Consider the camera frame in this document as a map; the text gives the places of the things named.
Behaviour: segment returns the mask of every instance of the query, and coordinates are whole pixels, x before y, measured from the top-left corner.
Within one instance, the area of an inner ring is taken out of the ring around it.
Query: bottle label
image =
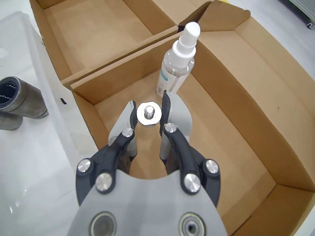
[[[176,93],[187,76],[188,74],[181,77],[176,77],[167,72],[164,65],[162,64],[161,72],[157,82],[157,94],[160,97],[163,97],[164,90]]]

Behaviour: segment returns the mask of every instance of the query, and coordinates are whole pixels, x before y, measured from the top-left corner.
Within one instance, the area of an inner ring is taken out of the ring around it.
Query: white bottle cap
[[[179,38],[179,43],[187,48],[195,47],[197,39],[200,35],[200,26],[197,22],[189,22],[186,24],[183,34]]]
[[[175,41],[172,47],[174,58],[172,64],[179,68],[188,66],[189,61],[196,54],[197,39],[200,35],[200,26],[197,22],[186,24],[183,34]]]

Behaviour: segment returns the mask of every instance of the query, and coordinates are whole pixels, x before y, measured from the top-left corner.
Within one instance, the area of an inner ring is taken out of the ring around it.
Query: white table surface
[[[39,33],[28,0],[0,0],[0,19],[15,11],[28,14]],[[27,71],[30,80],[39,87],[34,70],[29,68]],[[19,181],[18,190],[13,190],[15,193],[9,198],[7,194],[12,189],[4,190],[6,195],[0,192],[0,235],[66,235],[78,209],[73,164],[69,163],[69,156],[67,157],[49,116],[37,121],[24,120],[20,133],[24,135],[18,141],[0,141],[1,148],[5,148],[0,154],[2,160],[6,157],[20,158],[29,165],[27,170],[12,165],[16,174],[21,174],[20,179],[26,179],[28,183]],[[39,156],[37,159],[27,157],[35,154]],[[5,176],[0,176],[0,181],[2,186],[15,185],[14,181],[7,181]],[[315,208],[296,236],[311,234],[315,225],[314,217]]]

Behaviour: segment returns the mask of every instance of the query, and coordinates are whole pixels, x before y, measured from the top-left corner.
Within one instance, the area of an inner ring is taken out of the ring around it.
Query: white spray nozzle
[[[200,35],[200,26],[197,22],[189,22],[186,24],[183,34],[179,38],[179,42],[186,48],[193,48],[197,44]]]

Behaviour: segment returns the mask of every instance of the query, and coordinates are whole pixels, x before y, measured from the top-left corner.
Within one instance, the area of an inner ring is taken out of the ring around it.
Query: metal washer
[[[154,108],[154,114],[151,119],[147,119],[145,117],[145,108],[147,106],[152,106]],[[162,110],[161,110],[161,107],[156,102],[142,103],[137,108],[138,121],[144,126],[152,127],[158,124],[161,120],[161,117],[162,117]]]

